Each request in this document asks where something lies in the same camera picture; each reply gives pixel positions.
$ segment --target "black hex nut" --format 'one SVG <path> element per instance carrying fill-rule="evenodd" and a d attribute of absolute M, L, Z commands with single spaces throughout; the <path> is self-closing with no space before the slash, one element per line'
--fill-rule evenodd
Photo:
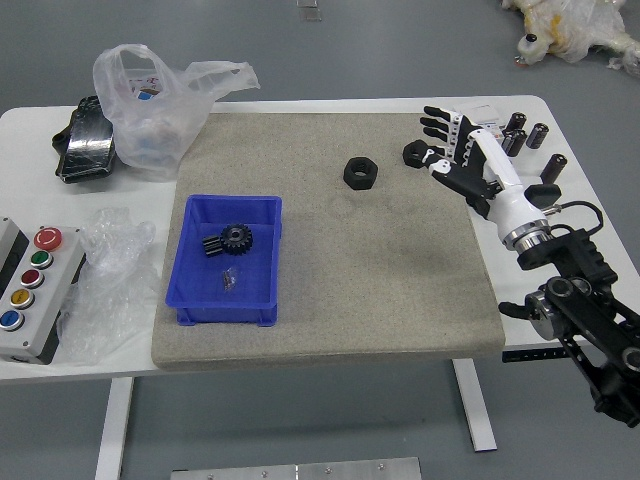
<path fill-rule="evenodd" d="M 344 167 L 342 178 L 354 190 L 369 190 L 378 176 L 378 166 L 367 157 L 354 157 Z"/>
<path fill-rule="evenodd" d="M 424 167 L 422 159 L 427 154 L 428 149 L 429 145 L 424 143 L 422 140 L 411 142 L 409 145 L 404 147 L 404 150 L 402 150 L 402 159 L 404 160 L 405 165 L 413 168 Z"/>

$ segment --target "clear plastic wrap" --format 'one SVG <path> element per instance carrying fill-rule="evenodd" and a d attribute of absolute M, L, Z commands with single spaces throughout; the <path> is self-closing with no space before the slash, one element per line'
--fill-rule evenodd
<path fill-rule="evenodd" d="M 625 32 L 622 0 L 503 0 L 502 7 L 524 14 L 526 35 L 518 43 L 519 61 L 533 65 L 547 53 L 574 63 L 592 47 L 620 55 L 612 68 L 640 76 L 640 43 Z"/>
<path fill-rule="evenodd" d="M 155 308 L 160 278 L 149 262 L 155 225 L 133 225 L 127 208 L 98 211 L 81 228 L 87 261 L 58 320 L 60 347 L 73 362 L 96 364 L 136 335 Z"/>
<path fill-rule="evenodd" d="M 123 52 L 151 60 L 154 68 L 126 69 Z M 138 44 L 103 52 L 93 66 L 93 82 L 104 116 L 113 124 L 120 160 L 154 179 L 175 177 L 216 100 L 260 88 L 248 63 L 193 62 L 179 71 Z"/>

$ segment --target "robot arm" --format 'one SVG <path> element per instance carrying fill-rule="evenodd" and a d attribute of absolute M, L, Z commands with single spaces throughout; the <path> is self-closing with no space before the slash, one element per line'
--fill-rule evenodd
<path fill-rule="evenodd" d="M 463 195 L 478 214 L 495 223 L 499 240 L 518 253 L 523 270 L 549 263 L 558 270 L 559 276 L 528 294 L 524 305 L 500 303 L 501 313 L 530 321 L 547 340 L 558 339 L 587 380 L 596 411 L 630 427 L 638 425 L 640 315 L 613 296 L 611 285 L 618 277 L 591 241 L 591 235 L 602 228 L 601 212 L 586 202 L 545 208 L 559 198 L 559 189 L 551 201 L 539 188 L 547 186 L 525 189 L 491 133 L 455 112 L 434 107 L 425 107 L 424 112 L 424 133 L 447 146 L 417 140 L 405 147 L 405 163 L 427 167 L 436 180 Z M 589 231 L 563 225 L 568 233 L 554 237 L 544 212 L 552 214 L 574 205 L 594 209 L 600 225 Z M 606 362 L 594 366 L 575 335 L 602 351 Z"/>

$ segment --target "black metal cylinder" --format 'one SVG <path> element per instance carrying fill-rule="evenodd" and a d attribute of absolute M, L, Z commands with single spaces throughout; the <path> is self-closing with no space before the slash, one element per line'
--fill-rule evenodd
<path fill-rule="evenodd" d="M 549 127 L 544 123 L 536 123 L 531 129 L 529 138 L 527 138 L 527 147 L 537 150 L 542 145 L 545 137 L 549 133 Z"/>
<path fill-rule="evenodd" d="M 527 133 L 524 130 L 512 130 L 511 132 L 504 133 L 504 140 L 502 141 L 502 149 L 508 157 L 515 157 L 522 150 L 525 140 L 527 139 Z"/>
<path fill-rule="evenodd" d="M 505 127 L 506 132 L 510 132 L 512 130 L 518 130 L 524 127 L 525 122 L 527 121 L 527 116 L 521 112 L 515 112 L 511 115 L 509 119 L 509 123 Z"/>
<path fill-rule="evenodd" d="M 561 153 L 554 153 L 553 155 L 551 155 L 551 158 L 547 162 L 547 165 L 544 167 L 542 173 L 540 174 L 540 180 L 542 180 L 542 183 L 555 183 L 555 181 L 558 179 L 558 176 L 560 175 L 560 172 L 562 172 L 562 169 L 566 164 L 567 157 L 565 157 Z"/>

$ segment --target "black gear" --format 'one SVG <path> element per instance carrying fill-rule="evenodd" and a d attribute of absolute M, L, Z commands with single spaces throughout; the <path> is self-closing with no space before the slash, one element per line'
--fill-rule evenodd
<path fill-rule="evenodd" d="M 251 229 L 241 223 L 227 225 L 220 234 L 222 249 L 231 255 L 247 253 L 253 245 Z"/>
<path fill-rule="evenodd" d="M 202 239 L 204 253 L 207 257 L 213 257 L 222 253 L 222 242 L 217 235 L 211 235 Z"/>

